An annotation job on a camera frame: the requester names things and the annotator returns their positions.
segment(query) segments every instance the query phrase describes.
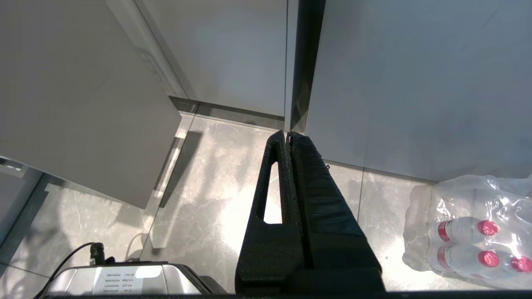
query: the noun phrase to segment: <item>white cabinet door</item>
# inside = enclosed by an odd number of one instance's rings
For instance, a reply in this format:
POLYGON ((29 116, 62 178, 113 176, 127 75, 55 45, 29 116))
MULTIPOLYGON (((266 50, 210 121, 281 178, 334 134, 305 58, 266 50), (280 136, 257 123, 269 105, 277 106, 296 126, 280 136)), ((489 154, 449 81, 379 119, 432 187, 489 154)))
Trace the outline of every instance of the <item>white cabinet door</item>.
POLYGON ((285 115, 287 0, 136 3, 190 99, 285 115))
POLYGON ((145 207, 180 122, 105 0, 0 2, 0 154, 145 207))

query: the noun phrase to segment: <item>plastic water bottle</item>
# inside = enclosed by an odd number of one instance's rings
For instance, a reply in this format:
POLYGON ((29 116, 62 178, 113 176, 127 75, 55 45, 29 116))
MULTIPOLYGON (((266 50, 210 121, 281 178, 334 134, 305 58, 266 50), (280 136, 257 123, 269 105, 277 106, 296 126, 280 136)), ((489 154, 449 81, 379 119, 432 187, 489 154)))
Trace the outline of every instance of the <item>plastic water bottle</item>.
POLYGON ((493 251, 472 245, 444 245, 428 256, 429 263, 439 271, 456 272, 462 276, 486 279, 488 272, 499 265, 493 251))
POLYGON ((490 279, 512 279, 516 276, 532 272, 532 261, 526 256, 517 257, 507 251, 495 250, 499 257, 499 266, 486 272, 490 279))
POLYGON ((498 232, 497 224, 489 220, 460 217, 438 223, 438 237, 449 243, 475 244, 498 232))

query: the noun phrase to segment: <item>cabinet door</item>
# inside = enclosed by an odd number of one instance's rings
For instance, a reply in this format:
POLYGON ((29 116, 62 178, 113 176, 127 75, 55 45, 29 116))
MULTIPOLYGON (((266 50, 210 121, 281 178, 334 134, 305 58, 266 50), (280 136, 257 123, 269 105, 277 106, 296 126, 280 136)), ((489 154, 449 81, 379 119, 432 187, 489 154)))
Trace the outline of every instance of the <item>cabinet door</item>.
POLYGON ((181 117, 105 0, 0 2, 0 154, 145 207, 181 117))
POLYGON ((136 3, 190 99, 285 115, 287 0, 136 3))
POLYGON ((327 2, 305 133, 409 177, 529 176, 532 2, 427 3, 327 2))

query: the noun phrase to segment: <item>label sticker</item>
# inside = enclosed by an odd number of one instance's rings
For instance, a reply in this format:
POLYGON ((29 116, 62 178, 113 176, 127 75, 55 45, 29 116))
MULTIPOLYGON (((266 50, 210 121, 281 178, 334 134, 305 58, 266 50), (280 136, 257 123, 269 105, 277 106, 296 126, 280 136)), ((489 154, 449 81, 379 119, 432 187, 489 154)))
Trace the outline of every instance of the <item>label sticker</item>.
POLYGON ((450 229, 452 221, 453 220, 444 221, 444 222, 440 223, 439 226, 438 226, 439 237, 442 238, 442 240, 444 242, 449 242, 451 240, 451 238, 449 238, 449 235, 447 234, 447 229, 448 228, 450 229))
POLYGON ((447 271, 453 271, 449 263, 447 261, 449 260, 451 248, 442 246, 438 249, 438 262, 440 265, 442 265, 443 269, 447 271))
POLYGON ((138 268, 98 267, 94 277, 93 295, 140 295, 144 278, 135 275, 138 268))

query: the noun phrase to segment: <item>gray tile floor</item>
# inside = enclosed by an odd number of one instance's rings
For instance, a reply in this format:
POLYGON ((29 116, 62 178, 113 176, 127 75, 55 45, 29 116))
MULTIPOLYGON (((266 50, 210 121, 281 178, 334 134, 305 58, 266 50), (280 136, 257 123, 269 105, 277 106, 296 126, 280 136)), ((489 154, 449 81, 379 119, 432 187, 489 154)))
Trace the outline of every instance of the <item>gray tile floor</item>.
MULTIPOLYGON (((183 263, 234 292, 264 144, 274 130, 194 111, 182 112, 174 148, 145 210, 45 176, 0 248, 0 297, 31 297, 68 253, 92 241, 104 243, 106 255, 117 261, 183 263)), ((326 162, 383 266, 388 290, 481 288, 403 262, 410 195, 427 183, 326 162)), ((275 173, 270 180, 278 186, 275 173)), ((280 222, 275 188, 265 219, 280 222)), ((88 256, 88 249, 80 251, 65 268, 87 265, 88 256)))

